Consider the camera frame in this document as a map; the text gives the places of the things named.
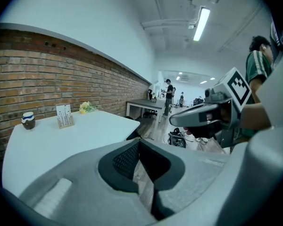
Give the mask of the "person's right hand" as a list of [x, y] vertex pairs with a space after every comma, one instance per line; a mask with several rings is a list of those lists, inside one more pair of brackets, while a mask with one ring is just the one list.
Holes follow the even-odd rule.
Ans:
[[230, 101], [221, 104], [220, 114], [223, 123], [230, 125], [232, 120], [232, 103]]

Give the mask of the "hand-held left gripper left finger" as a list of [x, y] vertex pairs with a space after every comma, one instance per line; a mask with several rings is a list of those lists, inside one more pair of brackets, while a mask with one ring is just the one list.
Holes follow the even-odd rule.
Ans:
[[136, 192], [112, 188], [99, 173], [100, 159], [128, 146], [115, 143], [68, 157], [19, 196], [18, 212], [32, 226], [149, 226], [155, 218]]

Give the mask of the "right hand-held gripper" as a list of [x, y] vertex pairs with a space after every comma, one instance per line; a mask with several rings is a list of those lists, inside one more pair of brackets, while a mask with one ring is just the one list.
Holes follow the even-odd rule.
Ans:
[[[236, 128], [246, 102], [251, 96], [250, 87], [237, 68], [228, 71], [213, 87], [205, 90], [204, 103], [172, 114], [169, 122], [177, 127], [201, 127], [214, 124], [213, 135], [221, 147], [234, 144]], [[221, 118], [221, 104], [232, 103], [231, 124], [224, 124]]]

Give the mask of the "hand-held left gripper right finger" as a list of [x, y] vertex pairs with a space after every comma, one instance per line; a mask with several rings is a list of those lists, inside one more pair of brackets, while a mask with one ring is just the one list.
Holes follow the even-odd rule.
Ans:
[[194, 151], [142, 139], [140, 162], [153, 184], [151, 205], [140, 202], [142, 218], [164, 220], [204, 194], [225, 166], [226, 154]]

